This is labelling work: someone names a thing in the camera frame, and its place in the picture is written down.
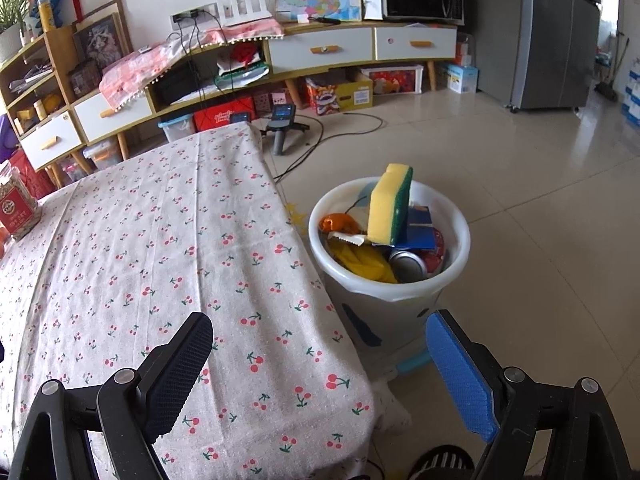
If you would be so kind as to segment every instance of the stainless steel refrigerator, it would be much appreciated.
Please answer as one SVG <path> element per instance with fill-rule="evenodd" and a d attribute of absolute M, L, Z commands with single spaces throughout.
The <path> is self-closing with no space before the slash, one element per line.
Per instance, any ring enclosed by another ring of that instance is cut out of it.
<path fill-rule="evenodd" d="M 513 111 L 584 106 L 600 0 L 467 0 L 478 88 Z"/>

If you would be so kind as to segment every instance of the picture frame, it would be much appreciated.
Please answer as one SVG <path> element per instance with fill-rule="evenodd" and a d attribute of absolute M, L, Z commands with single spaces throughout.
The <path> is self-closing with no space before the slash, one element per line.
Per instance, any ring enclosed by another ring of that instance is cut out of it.
<path fill-rule="evenodd" d="M 115 13 L 88 24 L 73 37 L 78 59 L 81 62 L 93 59 L 100 70 L 127 55 L 122 26 Z"/>
<path fill-rule="evenodd" d="M 72 24 L 74 32 L 79 32 L 99 22 L 101 19 L 106 18 L 110 14 L 116 14 L 117 16 L 116 25 L 119 28 L 120 37 L 122 38 L 122 45 L 124 47 L 123 54 L 126 56 L 133 52 L 133 46 L 129 36 L 129 28 L 127 27 L 123 0 L 111 0 L 89 12 L 82 20 L 76 20 Z"/>

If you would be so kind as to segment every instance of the cherry print tablecloth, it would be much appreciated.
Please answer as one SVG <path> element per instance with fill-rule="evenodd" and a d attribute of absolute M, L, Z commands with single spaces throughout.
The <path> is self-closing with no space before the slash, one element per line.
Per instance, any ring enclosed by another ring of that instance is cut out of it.
<path fill-rule="evenodd" d="M 233 124 L 100 171 L 43 200 L 0 260 L 0 463 L 49 378 L 137 367 L 193 311 L 214 343 L 171 433 L 169 478 L 348 478 L 373 394 L 287 219 L 259 134 Z M 100 434 L 98 471 L 112 478 Z"/>

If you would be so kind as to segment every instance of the drawer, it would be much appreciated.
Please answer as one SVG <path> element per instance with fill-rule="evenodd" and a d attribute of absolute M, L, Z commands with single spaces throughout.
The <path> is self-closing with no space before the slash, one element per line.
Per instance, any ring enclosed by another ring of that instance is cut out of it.
<path fill-rule="evenodd" d="M 453 59 L 455 28 L 376 27 L 376 59 Z"/>
<path fill-rule="evenodd" d="M 43 124 L 28 137 L 20 141 L 35 170 L 40 170 L 60 155 L 82 146 L 69 112 L 64 112 Z"/>
<path fill-rule="evenodd" d="M 371 29 L 336 28 L 269 40 L 273 73 L 372 61 Z"/>
<path fill-rule="evenodd" d="M 152 115 L 146 96 L 140 96 L 130 101 L 122 110 L 111 117 L 100 117 L 100 114 L 108 108 L 109 105 L 102 94 L 96 94 L 74 106 L 88 142 L 93 142 L 115 130 L 125 128 L 128 124 L 141 121 Z"/>

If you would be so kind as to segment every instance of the jar label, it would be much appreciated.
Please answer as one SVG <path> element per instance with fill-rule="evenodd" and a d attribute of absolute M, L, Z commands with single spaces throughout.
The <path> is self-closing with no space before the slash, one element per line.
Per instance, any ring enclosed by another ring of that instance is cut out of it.
<path fill-rule="evenodd" d="M 32 216 L 32 209 L 18 189 L 12 189 L 0 199 L 0 222 L 11 234 L 25 225 Z"/>

